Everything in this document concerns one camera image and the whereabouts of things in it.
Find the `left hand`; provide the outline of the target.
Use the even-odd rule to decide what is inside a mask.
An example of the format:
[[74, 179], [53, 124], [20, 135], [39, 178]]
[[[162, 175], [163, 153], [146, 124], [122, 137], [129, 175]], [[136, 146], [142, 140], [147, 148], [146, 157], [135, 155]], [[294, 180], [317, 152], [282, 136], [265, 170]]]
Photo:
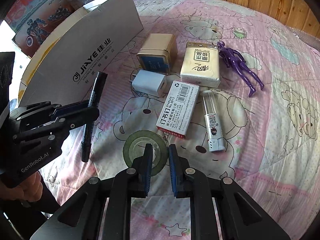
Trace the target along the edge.
[[40, 200], [43, 192], [41, 175], [39, 171], [29, 176], [15, 188], [8, 188], [1, 182], [0, 197], [5, 200], [25, 200], [36, 202]]

